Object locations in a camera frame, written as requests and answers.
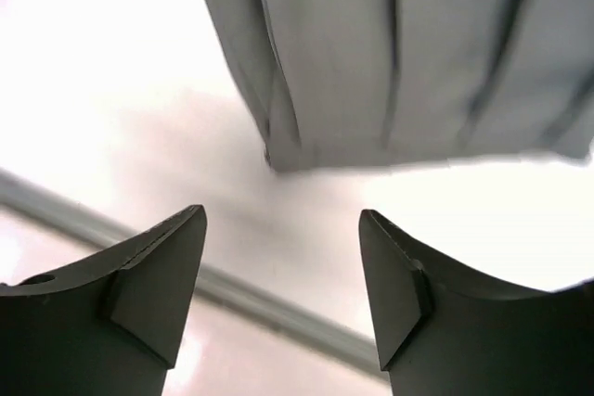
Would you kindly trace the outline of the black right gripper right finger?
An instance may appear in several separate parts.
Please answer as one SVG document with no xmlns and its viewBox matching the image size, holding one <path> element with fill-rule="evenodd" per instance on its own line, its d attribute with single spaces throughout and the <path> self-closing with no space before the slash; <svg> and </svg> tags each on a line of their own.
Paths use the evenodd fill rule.
<svg viewBox="0 0 594 396">
<path fill-rule="evenodd" d="M 374 210 L 360 251 L 381 370 L 395 395 L 589 395 L 593 285 L 558 291 L 482 273 Z"/>
</svg>

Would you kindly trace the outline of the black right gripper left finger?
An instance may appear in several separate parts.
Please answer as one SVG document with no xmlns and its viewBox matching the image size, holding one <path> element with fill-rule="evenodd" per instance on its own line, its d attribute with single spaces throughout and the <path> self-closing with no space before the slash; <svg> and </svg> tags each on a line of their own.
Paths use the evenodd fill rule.
<svg viewBox="0 0 594 396">
<path fill-rule="evenodd" d="M 159 395 L 182 343 L 207 217 L 148 231 L 1 287 L 5 395 Z"/>
</svg>

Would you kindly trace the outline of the grey pleated skirt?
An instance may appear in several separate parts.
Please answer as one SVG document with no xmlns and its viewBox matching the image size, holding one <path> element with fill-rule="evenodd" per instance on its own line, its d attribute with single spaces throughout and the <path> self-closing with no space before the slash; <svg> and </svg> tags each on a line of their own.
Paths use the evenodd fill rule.
<svg viewBox="0 0 594 396">
<path fill-rule="evenodd" d="M 586 160 L 593 0 L 205 0 L 277 172 Z"/>
</svg>

